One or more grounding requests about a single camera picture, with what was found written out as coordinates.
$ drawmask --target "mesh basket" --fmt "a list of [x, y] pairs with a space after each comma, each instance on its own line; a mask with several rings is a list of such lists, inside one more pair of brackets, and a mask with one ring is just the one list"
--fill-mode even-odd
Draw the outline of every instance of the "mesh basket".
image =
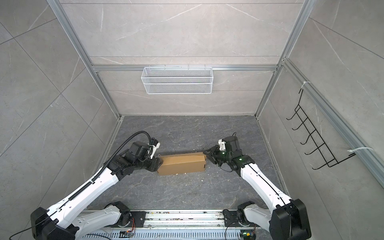
[[141, 79], [148, 94], [211, 93], [210, 67], [146, 67]]

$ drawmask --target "white zip tie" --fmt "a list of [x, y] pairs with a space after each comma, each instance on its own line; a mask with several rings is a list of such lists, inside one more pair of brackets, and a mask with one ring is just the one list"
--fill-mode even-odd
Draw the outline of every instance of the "white zip tie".
[[357, 150], [360, 150], [360, 149], [370, 149], [370, 150], [373, 150], [373, 148], [370, 148], [370, 147], [358, 147], [358, 148], [350, 149], [350, 150], [347, 150], [347, 151], [348, 152], [354, 152], [354, 151], [357, 151]]
[[303, 87], [304, 87], [304, 84], [306, 84], [306, 83], [310, 83], [310, 82], [305, 82], [305, 81], [304, 81], [304, 82], [303, 82], [303, 85], [301, 86], [301, 88], [303, 88]]

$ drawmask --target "corrugated black hose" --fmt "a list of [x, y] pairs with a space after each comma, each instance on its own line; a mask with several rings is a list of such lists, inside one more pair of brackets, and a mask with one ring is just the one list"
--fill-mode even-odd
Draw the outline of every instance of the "corrugated black hose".
[[149, 144], [151, 145], [152, 139], [151, 136], [146, 131], [138, 131], [134, 134], [132, 134], [127, 140], [125, 140], [120, 147], [112, 154], [112, 156], [109, 158], [109, 160], [102, 166], [102, 168], [97, 172], [97, 174], [91, 179], [91, 181], [87, 182], [83, 187], [81, 187], [79, 190], [77, 190], [72, 196], [68, 198], [69, 201], [72, 201], [77, 195], [79, 195], [82, 191], [84, 191], [87, 187], [89, 187], [92, 183], [96, 181], [98, 177], [102, 174], [102, 172], [108, 167], [109, 163], [112, 161], [112, 159], [117, 155], [117, 153], [135, 136], [139, 134], [145, 134], [148, 137]]

